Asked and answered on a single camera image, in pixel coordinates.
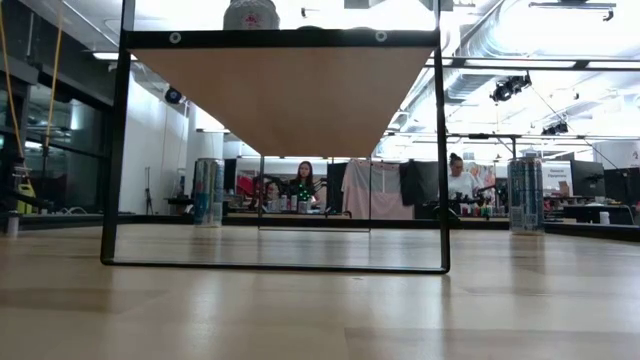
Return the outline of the black upright panel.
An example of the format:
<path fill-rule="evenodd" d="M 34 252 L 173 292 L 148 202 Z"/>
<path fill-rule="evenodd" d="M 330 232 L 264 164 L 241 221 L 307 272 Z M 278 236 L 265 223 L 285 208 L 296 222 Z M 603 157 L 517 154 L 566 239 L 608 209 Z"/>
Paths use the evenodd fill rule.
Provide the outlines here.
<path fill-rule="evenodd" d="M 343 212 L 343 179 L 347 163 L 329 164 L 327 167 L 327 207 L 333 213 Z"/>

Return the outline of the black monitor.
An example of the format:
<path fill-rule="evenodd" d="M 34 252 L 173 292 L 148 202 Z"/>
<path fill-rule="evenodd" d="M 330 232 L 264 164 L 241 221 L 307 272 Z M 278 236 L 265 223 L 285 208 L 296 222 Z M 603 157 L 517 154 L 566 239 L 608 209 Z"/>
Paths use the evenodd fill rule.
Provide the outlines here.
<path fill-rule="evenodd" d="M 237 160 L 233 159 L 225 159 L 224 160 L 224 190 L 225 191 L 234 191 L 236 187 L 236 167 Z"/>
<path fill-rule="evenodd" d="M 604 166 L 598 162 L 571 161 L 573 195 L 578 197 L 604 197 Z"/>
<path fill-rule="evenodd" d="M 604 171 L 606 197 L 635 206 L 640 202 L 640 168 Z"/>

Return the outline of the yellow plastic object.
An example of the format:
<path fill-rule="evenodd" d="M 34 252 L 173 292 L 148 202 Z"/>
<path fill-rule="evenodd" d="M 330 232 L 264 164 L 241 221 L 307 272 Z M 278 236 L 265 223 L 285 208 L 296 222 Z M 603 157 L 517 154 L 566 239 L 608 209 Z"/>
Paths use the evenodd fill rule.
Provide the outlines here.
<path fill-rule="evenodd" d="M 29 198 L 34 198 L 35 197 L 35 192 L 34 192 L 33 187 L 31 185 L 29 185 L 29 184 L 26 184 L 26 183 L 20 184 L 18 186 L 18 192 L 21 195 L 27 196 Z M 29 204 L 29 203 L 27 203 L 25 201 L 19 200 L 17 202 L 17 211 L 20 214 L 34 214 L 34 213 L 36 213 L 38 211 L 38 208 L 34 207 L 33 205 L 31 205 L 31 204 Z"/>

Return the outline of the white and red soda can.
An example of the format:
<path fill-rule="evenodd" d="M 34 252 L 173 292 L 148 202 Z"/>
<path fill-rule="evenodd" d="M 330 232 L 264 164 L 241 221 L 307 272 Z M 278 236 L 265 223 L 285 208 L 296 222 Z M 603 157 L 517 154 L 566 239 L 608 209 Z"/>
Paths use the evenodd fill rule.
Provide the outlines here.
<path fill-rule="evenodd" d="M 223 17 L 224 30 L 277 30 L 280 17 L 271 0 L 231 0 Z"/>

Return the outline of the white sign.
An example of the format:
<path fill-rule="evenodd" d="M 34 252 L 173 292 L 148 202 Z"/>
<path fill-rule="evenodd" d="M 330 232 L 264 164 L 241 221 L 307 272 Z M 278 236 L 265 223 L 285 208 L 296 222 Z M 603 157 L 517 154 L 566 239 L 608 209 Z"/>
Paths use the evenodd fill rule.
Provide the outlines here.
<path fill-rule="evenodd" d="M 545 161 L 542 163 L 543 188 L 547 192 L 572 192 L 572 168 L 570 161 Z"/>

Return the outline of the wooden shelf with black frame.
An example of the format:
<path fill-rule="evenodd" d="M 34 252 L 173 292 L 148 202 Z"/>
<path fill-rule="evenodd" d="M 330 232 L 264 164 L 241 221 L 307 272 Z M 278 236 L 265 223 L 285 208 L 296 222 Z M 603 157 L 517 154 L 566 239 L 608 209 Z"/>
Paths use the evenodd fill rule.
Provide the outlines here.
<path fill-rule="evenodd" d="M 139 31 L 122 0 L 100 260 L 116 263 L 131 63 L 139 60 L 262 157 L 369 157 L 441 30 Z"/>

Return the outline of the tall can with blue tab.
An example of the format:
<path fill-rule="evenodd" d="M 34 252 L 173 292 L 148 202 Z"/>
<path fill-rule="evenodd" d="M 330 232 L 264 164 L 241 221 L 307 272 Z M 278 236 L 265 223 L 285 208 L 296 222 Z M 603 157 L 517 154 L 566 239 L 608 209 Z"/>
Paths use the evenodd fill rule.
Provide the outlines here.
<path fill-rule="evenodd" d="M 221 227 L 224 202 L 224 161 L 199 158 L 194 176 L 194 223 Z"/>
<path fill-rule="evenodd" d="M 521 157 L 508 163 L 510 230 L 514 234 L 544 232 L 544 194 L 542 161 Z"/>

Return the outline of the black cloth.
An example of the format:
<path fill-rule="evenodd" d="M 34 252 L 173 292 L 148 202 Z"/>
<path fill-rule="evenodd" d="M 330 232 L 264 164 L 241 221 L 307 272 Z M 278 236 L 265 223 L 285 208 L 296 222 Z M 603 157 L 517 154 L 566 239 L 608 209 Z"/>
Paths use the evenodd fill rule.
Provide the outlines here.
<path fill-rule="evenodd" d="M 409 160 L 399 166 L 401 198 L 404 206 L 426 204 L 438 199 L 437 162 Z"/>

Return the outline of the pink and white cloth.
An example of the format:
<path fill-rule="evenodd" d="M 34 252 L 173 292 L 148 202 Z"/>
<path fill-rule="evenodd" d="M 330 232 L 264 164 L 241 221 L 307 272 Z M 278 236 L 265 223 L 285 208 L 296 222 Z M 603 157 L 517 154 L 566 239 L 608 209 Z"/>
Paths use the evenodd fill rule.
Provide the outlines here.
<path fill-rule="evenodd" d="M 342 209 L 352 219 L 414 218 L 414 207 L 402 201 L 398 164 L 352 159 L 347 163 L 341 191 Z"/>

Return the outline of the small black side table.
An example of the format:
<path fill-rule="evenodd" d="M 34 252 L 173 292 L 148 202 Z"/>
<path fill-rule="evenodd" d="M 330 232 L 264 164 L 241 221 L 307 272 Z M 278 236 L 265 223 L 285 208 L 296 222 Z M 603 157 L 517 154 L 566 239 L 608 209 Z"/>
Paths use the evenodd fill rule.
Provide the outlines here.
<path fill-rule="evenodd" d="M 168 212 L 174 216 L 192 215 L 194 201 L 189 197 L 166 198 L 168 204 Z"/>

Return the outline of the black ceiling light rail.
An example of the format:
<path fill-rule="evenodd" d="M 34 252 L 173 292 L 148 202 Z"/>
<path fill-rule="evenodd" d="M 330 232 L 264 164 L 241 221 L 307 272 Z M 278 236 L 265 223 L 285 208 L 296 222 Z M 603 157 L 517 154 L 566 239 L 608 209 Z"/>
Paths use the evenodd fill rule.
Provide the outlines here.
<path fill-rule="evenodd" d="M 528 4 L 530 8 L 589 11 L 601 13 L 603 22 L 608 22 L 614 18 L 614 10 L 617 4 L 614 2 L 593 2 L 592 0 L 553 0 L 553 1 L 533 1 Z"/>

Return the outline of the floral cloth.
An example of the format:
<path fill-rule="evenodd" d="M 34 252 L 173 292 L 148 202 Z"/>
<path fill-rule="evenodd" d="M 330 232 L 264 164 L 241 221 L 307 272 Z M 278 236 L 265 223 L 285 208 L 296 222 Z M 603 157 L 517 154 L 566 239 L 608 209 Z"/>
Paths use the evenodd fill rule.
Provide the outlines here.
<path fill-rule="evenodd" d="M 506 168 L 494 163 L 466 162 L 464 171 L 469 173 L 473 180 L 473 194 L 479 195 L 491 205 L 495 205 L 499 190 L 506 188 Z"/>

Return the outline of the silver ventilation duct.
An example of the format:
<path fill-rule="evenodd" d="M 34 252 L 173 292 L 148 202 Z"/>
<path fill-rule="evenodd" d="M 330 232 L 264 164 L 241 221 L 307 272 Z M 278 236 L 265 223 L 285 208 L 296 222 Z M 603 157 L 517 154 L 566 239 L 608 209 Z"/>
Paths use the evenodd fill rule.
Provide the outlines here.
<path fill-rule="evenodd" d="M 453 55 L 462 58 L 525 57 L 532 52 L 519 31 L 525 28 L 525 13 L 530 0 L 499 0 L 498 3 L 463 37 Z M 476 80 L 460 69 L 444 69 L 445 100 L 461 103 L 466 95 L 479 88 Z"/>

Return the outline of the thin black tripod stand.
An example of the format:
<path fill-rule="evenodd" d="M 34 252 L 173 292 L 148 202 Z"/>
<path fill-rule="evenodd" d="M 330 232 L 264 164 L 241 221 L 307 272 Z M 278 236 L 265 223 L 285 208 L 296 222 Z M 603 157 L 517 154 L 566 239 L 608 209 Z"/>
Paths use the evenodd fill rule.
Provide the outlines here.
<path fill-rule="evenodd" d="M 151 176 L 150 176 L 150 167 L 149 166 L 147 166 L 144 169 L 144 175 L 145 175 L 145 189 L 144 189 L 144 194 L 145 194 L 145 214 L 146 215 L 153 215 L 154 214 L 154 210 L 153 210 L 153 201 L 152 201 L 151 189 L 150 189 Z"/>

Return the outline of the person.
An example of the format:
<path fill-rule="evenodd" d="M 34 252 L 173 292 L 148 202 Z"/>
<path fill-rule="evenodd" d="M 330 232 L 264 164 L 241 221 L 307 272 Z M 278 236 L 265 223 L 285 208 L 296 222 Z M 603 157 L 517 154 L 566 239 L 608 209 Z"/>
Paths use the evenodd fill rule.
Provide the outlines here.
<path fill-rule="evenodd" d="M 471 200 L 478 198 L 480 186 L 471 173 L 464 170 L 464 161 L 455 153 L 449 156 L 448 198 Z"/>
<path fill-rule="evenodd" d="M 313 166 L 309 161 L 302 161 L 298 165 L 296 177 L 289 182 L 288 194 L 295 198 L 299 212 L 309 212 L 318 203 L 313 179 Z"/>

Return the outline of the black aluminium table frame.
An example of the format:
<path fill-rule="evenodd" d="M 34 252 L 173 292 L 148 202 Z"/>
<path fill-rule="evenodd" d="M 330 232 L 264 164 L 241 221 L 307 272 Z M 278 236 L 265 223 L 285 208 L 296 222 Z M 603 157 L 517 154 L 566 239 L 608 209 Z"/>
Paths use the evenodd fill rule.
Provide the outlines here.
<path fill-rule="evenodd" d="M 75 228 L 101 226 L 101 215 L 20 215 L 0 213 L 0 231 L 6 229 L 8 220 L 17 218 L 21 230 L 46 230 L 56 228 Z M 160 224 L 160 225 L 191 225 L 193 219 L 188 216 L 170 215 L 132 215 L 125 214 L 118 217 L 117 223 L 124 224 Z M 324 218 L 311 216 L 309 218 L 252 218 L 225 217 L 222 223 L 227 226 L 254 227 L 284 227 L 284 228 L 336 228 L 336 229 L 407 229 L 407 230 L 436 230 L 440 223 L 436 220 L 353 220 L 348 218 Z M 450 223 L 453 230 L 491 230 L 507 231 L 508 220 L 498 218 L 485 220 L 483 218 L 464 218 Z M 544 230 L 548 234 L 566 235 L 574 237 L 597 238 L 640 243 L 640 226 L 637 225 L 600 225 L 585 223 L 547 222 Z"/>

